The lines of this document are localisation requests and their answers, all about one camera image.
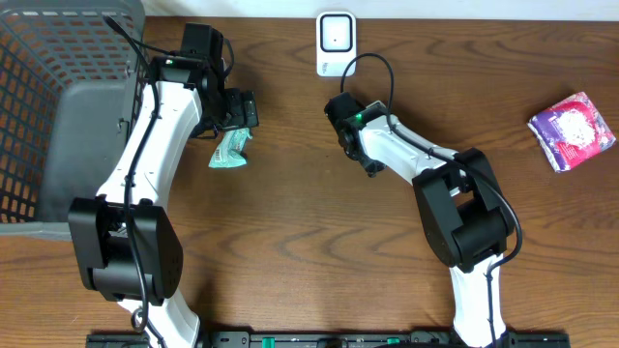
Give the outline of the teal white snack wrapper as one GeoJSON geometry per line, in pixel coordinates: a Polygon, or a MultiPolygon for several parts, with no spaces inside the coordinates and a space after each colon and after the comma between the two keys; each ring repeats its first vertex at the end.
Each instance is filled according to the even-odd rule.
{"type": "Polygon", "coordinates": [[[210,168],[236,168],[247,164],[243,155],[246,142],[252,139],[249,128],[227,131],[212,155],[210,168]]]}

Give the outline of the red purple snack bag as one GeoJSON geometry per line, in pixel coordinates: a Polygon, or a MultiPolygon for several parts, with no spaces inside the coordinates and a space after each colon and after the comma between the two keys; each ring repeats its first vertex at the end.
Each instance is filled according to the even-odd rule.
{"type": "Polygon", "coordinates": [[[529,119],[527,127],[557,173],[573,170],[617,141],[584,92],[573,94],[536,114],[529,119]]]}

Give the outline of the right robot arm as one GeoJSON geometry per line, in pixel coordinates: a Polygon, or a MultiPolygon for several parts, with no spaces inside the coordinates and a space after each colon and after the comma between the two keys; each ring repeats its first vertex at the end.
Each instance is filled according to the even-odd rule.
{"type": "Polygon", "coordinates": [[[453,329],[470,347],[497,344],[507,328],[500,311],[499,273],[516,217],[486,156],[437,146],[402,125],[381,101],[361,105],[349,93],[325,108],[345,154],[370,177],[389,168],[414,190],[427,242],[450,271],[453,329]]]}

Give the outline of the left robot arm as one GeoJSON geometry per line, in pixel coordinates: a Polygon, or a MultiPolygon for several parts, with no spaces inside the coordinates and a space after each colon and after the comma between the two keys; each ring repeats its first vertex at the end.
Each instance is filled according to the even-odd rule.
{"type": "Polygon", "coordinates": [[[68,213],[84,287],[131,314],[132,333],[91,333],[89,347],[207,347],[209,336],[179,288],[183,247],[167,215],[180,158],[192,138],[258,126],[253,92],[228,88],[231,47],[208,24],[186,25],[181,46],[146,60],[147,83],[121,158],[93,198],[68,213]]]}

